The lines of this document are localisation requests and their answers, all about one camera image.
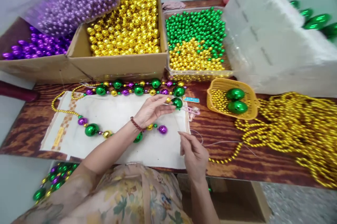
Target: white cloth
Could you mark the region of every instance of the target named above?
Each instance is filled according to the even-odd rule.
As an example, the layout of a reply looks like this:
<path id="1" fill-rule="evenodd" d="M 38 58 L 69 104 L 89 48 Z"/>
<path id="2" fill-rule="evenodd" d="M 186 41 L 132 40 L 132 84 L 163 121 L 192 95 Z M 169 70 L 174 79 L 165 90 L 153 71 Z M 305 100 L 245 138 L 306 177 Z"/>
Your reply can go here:
<path id="1" fill-rule="evenodd" d="M 88 123 L 99 125 L 101 131 L 111 130 L 115 133 L 138 112 L 148 97 L 147 94 L 116 97 L 87 95 L 79 100 L 71 100 L 71 92 L 67 91 L 61 98 L 58 109 L 71 109 L 88 118 Z M 75 115 L 55 113 L 40 150 L 62 152 L 68 158 L 85 158 L 104 138 L 101 135 L 86 136 L 84 127 L 77 121 Z M 160 117 L 155 123 L 158 127 L 167 126 L 167 134 L 162 135 L 155 128 L 145 131 L 142 141 L 131 144 L 117 161 L 118 164 L 141 162 L 153 167 L 185 168 L 184 158 L 180 156 L 180 136 L 177 131 L 190 132 L 187 112 L 176 110 Z"/>

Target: clear plastic bin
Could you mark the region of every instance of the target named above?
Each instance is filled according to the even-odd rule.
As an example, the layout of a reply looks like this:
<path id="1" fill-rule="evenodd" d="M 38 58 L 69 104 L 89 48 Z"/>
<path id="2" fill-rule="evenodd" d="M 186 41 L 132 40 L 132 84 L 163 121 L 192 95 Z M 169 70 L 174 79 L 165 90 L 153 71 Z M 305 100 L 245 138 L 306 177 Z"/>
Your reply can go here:
<path id="1" fill-rule="evenodd" d="M 44 34 L 64 36 L 118 5 L 119 0 L 26 0 L 13 11 Z"/>
<path id="2" fill-rule="evenodd" d="M 164 19 L 168 19 L 172 15 L 176 14 L 181 14 L 182 12 L 186 11 L 188 13 L 190 12 L 200 12 L 201 10 L 204 9 L 209 9 L 210 7 L 198 7 L 198 8 L 184 8 L 184 9 L 175 9 L 175 10 L 168 10 L 164 11 Z M 223 7 L 218 7 L 214 6 L 214 11 L 217 10 L 223 11 Z M 164 21 L 164 27 L 165 27 L 165 35 L 167 37 L 167 30 L 166 30 L 166 23 Z M 173 70 L 170 68 L 170 54 L 168 53 L 167 55 L 167 70 L 169 73 L 169 78 L 176 80 L 176 81 L 185 81 L 185 82 L 190 82 L 190 81 L 211 81 L 215 78 L 221 77 L 221 78 L 229 78 L 234 75 L 234 71 L 232 70 L 230 61 L 228 59 L 227 55 L 227 47 L 226 47 L 226 40 L 230 40 L 231 38 L 228 37 L 228 32 L 226 30 L 227 36 L 224 38 L 223 45 L 226 49 L 226 52 L 224 53 L 222 59 L 224 62 L 222 63 L 223 67 L 226 70 L 221 70 L 221 71 L 213 71 L 213 70 L 186 70 L 186 71 L 181 71 L 181 70 Z"/>

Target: cardboard box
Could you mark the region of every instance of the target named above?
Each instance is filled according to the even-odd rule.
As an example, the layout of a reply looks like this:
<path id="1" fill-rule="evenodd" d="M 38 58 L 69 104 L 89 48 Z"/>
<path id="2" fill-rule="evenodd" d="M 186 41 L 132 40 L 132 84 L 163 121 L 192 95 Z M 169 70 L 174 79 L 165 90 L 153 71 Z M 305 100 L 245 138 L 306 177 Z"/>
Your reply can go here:
<path id="1" fill-rule="evenodd" d="M 17 18 L 0 37 L 0 55 L 11 52 L 11 46 L 17 45 L 18 40 L 28 41 L 30 34 L 29 24 L 22 18 Z M 0 56 L 0 70 L 37 83 L 76 83 L 90 80 L 64 54 L 20 60 L 3 60 Z"/>
<path id="2" fill-rule="evenodd" d="M 223 224 L 263 224 L 269 222 L 271 210 L 258 182 L 207 178 L 213 192 L 214 208 Z M 185 174 L 178 174 L 183 194 L 183 209 L 192 216 L 190 184 Z"/>
<path id="3" fill-rule="evenodd" d="M 69 47 L 67 55 L 70 62 L 95 81 L 117 78 L 144 80 L 157 77 L 160 79 L 166 66 L 167 40 L 163 26 L 161 0 L 157 1 L 161 53 L 92 57 L 86 33 L 88 24 L 84 24 L 77 29 L 73 43 Z"/>

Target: woman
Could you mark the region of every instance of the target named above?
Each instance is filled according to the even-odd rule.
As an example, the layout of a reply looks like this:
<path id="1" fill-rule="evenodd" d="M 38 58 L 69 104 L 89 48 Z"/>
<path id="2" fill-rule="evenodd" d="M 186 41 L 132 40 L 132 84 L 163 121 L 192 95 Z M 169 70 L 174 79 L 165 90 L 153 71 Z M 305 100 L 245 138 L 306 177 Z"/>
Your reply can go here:
<path id="1" fill-rule="evenodd" d="M 206 181 L 208 152 L 194 137 L 179 132 L 191 181 L 192 221 L 184 213 L 181 192 L 172 173 L 141 164 L 110 167 L 132 144 L 140 130 L 175 106 L 168 96 L 148 98 L 133 121 L 98 145 L 68 181 L 14 223 L 220 223 Z"/>

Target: sleeve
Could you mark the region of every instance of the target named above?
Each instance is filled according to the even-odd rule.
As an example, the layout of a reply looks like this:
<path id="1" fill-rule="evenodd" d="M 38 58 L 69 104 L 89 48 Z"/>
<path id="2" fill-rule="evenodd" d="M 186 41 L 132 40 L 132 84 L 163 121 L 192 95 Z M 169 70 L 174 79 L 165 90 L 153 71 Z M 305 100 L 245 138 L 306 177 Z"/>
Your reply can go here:
<path id="1" fill-rule="evenodd" d="M 93 183 L 90 173 L 70 176 L 60 189 L 29 209 L 13 224 L 58 223 L 85 200 L 92 190 Z"/>

